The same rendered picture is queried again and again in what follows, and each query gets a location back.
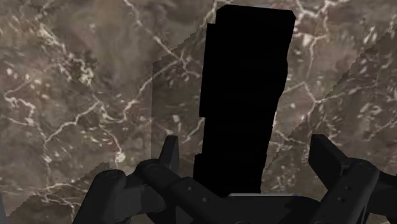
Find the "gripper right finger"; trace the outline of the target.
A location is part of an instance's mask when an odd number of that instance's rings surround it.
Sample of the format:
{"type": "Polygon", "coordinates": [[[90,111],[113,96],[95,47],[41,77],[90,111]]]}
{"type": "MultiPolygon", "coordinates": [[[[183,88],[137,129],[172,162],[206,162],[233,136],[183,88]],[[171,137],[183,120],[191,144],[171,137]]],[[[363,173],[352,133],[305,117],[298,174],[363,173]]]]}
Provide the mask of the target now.
{"type": "Polygon", "coordinates": [[[366,224],[369,214],[397,224],[397,174],[348,157],[323,134],[311,136],[308,163],[327,188],[310,224],[366,224]]]}

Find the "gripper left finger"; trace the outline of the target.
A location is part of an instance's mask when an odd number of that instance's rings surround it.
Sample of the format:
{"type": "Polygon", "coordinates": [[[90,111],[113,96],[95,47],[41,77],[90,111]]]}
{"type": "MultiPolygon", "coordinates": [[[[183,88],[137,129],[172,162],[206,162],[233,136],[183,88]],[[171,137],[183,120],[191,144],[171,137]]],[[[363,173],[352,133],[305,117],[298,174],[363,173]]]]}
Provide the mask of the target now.
{"type": "Polygon", "coordinates": [[[147,214],[155,224],[230,224],[227,205],[192,178],[176,174],[177,136],[167,136],[158,159],[140,162],[132,174],[98,173],[73,224],[131,224],[147,214]]]}

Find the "black rectangular block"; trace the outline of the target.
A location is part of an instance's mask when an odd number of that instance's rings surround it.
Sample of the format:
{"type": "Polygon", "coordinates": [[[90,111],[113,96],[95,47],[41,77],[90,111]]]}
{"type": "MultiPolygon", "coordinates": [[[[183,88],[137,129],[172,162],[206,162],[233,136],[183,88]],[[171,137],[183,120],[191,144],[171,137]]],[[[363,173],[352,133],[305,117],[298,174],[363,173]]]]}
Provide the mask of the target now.
{"type": "Polygon", "coordinates": [[[193,177],[220,197],[260,191],[295,20],[290,10],[227,4],[207,25],[193,177]]]}

